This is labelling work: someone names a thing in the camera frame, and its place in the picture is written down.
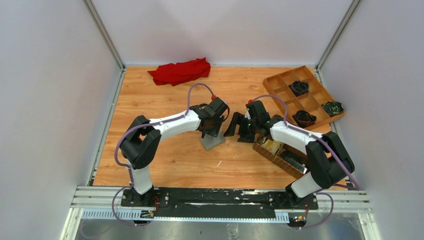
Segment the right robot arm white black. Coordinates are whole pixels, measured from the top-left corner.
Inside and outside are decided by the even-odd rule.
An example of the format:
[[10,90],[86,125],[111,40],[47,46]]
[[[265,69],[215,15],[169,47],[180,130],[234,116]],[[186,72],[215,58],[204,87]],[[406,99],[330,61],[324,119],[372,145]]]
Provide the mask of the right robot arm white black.
[[339,135],[295,126],[282,116],[271,117],[260,100],[246,104],[247,113],[235,112],[225,137],[239,130],[239,141],[251,143],[256,136],[289,145],[307,157],[307,173],[285,188],[285,202],[291,206],[321,189],[329,189],[355,171],[355,165]]

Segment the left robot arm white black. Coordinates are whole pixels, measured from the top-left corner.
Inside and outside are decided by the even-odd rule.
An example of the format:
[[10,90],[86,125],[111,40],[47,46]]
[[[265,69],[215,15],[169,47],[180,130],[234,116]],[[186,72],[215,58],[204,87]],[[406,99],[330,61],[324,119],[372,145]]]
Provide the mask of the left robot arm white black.
[[209,151],[226,141],[220,129],[227,119],[224,113],[229,112],[229,106],[214,96],[209,104],[193,105],[185,112],[168,117],[136,117],[117,144],[117,149],[126,159],[125,167],[130,175],[130,187],[123,193],[123,199],[142,206],[158,202],[149,165],[155,158],[159,144],[182,133],[199,131],[200,142]]

